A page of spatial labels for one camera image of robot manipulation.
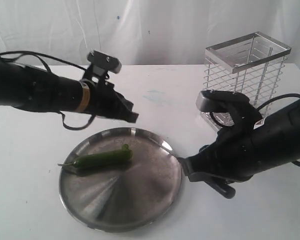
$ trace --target tan band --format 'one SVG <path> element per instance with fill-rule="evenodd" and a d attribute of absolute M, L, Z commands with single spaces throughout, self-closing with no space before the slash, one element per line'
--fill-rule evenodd
<path fill-rule="evenodd" d="M 82 113 L 88 106 L 90 101 L 90 89 L 88 85 L 84 82 L 79 82 L 82 87 L 82 98 L 79 106 L 76 108 L 75 112 Z"/>

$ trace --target table surface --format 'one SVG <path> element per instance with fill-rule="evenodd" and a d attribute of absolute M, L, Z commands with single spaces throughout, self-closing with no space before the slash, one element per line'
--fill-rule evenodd
<path fill-rule="evenodd" d="M 70 66 L 51 66 L 61 76 L 80 79 Z M 55 113 L 0 107 L 0 240 L 7 239 L 300 239 L 300 168 L 286 165 L 235 183 L 236 196 L 223 198 L 204 182 L 184 184 L 179 199 L 154 223 L 126 233 L 89 229 L 73 219 L 59 197 L 60 167 L 85 138 L 116 127 L 142 128 L 162 136 L 181 157 L 194 155 L 216 139 L 199 116 L 196 98 L 204 65 L 132 65 L 111 74 L 115 89 L 134 103 L 136 124 L 97 118 L 82 131 L 63 128 Z M 277 94 L 300 93 L 300 70 L 286 64 Z M 276 102 L 272 111 L 289 100 Z M 69 113 L 81 126 L 89 117 Z"/>

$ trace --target metal wire basket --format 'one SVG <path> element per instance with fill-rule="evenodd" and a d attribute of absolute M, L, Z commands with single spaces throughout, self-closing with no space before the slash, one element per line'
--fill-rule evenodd
<path fill-rule="evenodd" d="M 261 32 L 251 33 L 205 49 L 208 69 L 205 71 L 204 90 L 240 92 L 250 98 L 250 104 L 260 106 L 276 93 L 286 55 L 291 47 Z M 267 115 L 269 106 L 261 112 Z M 216 129 L 209 113 L 202 113 Z M 226 126 L 233 125 L 228 113 L 215 113 L 215 118 Z"/>

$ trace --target green chili pepper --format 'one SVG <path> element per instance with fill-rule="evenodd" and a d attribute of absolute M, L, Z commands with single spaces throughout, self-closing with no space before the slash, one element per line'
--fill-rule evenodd
<path fill-rule="evenodd" d="M 131 159 L 132 154 L 133 152 L 129 149 L 129 145 L 123 144 L 121 149 L 119 150 L 113 150 L 86 156 L 79 156 L 73 162 L 58 164 L 58 166 L 72 166 L 77 169 L 101 167 L 126 162 Z"/>

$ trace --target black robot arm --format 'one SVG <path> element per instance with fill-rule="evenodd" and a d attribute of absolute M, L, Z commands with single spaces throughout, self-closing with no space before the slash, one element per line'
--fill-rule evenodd
<path fill-rule="evenodd" d="M 196 105 L 212 116 L 229 113 L 234 125 L 221 128 L 215 142 L 181 160 L 191 182 L 204 181 L 230 199 L 236 191 L 229 184 L 300 159 L 300 99 L 266 118 L 238 92 L 202 91 Z"/>
<path fill-rule="evenodd" d="M 2 57 L 11 53 L 20 53 L 21 56 Z M 15 63 L 25 55 L 38 57 L 46 70 Z M 70 130 L 86 128 L 95 116 L 136 122 L 138 114 L 132 112 L 133 103 L 116 92 L 114 84 L 107 81 L 108 71 L 118 73 L 121 69 L 117 58 L 97 51 L 90 52 L 88 60 L 91 64 L 85 69 L 82 79 L 77 81 L 53 74 L 39 56 L 49 57 L 30 51 L 0 53 L 0 105 L 29 112 L 59 113 L 63 125 Z M 65 115 L 61 111 L 89 114 L 91 118 L 83 127 L 70 127 L 65 124 Z"/>

